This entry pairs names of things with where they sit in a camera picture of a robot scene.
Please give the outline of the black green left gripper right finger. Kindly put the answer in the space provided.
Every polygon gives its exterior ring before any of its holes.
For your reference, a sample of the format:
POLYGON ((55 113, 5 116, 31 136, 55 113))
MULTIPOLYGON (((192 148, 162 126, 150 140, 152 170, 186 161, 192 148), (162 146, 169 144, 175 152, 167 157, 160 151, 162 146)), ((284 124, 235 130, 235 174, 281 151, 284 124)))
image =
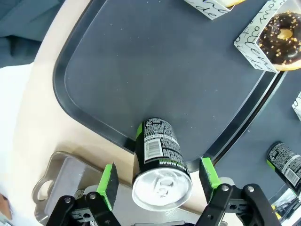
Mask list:
POLYGON ((211 159, 200 158, 199 179, 207 201, 200 226, 219 226, 225 213, 233 213, 244 226, 280 226, 272 206, 257 184, 242 189, 222 183, 211 159))

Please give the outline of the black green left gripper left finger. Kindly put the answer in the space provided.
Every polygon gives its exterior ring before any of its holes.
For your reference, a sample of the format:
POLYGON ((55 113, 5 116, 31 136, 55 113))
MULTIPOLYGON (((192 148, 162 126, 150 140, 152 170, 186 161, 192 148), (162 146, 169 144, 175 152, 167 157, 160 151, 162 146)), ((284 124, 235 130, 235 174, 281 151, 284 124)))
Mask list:
POLYGON ((64 195, 50 215, 48 226, 118 226, 112 210, 119 186, 117 168, 107 164, 95 191, 79 199, 64 195))

